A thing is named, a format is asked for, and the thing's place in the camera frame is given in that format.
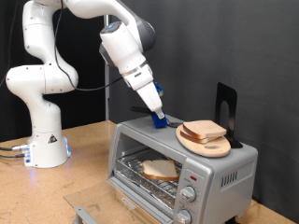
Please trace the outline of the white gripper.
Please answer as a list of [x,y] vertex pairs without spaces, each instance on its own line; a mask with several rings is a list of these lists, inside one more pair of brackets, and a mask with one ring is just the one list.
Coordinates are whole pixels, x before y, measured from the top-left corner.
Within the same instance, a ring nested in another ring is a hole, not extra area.
[[139,88],[137,93],[151,112],[155,112],[159,119],[164,118],[162,101],[152,82]]

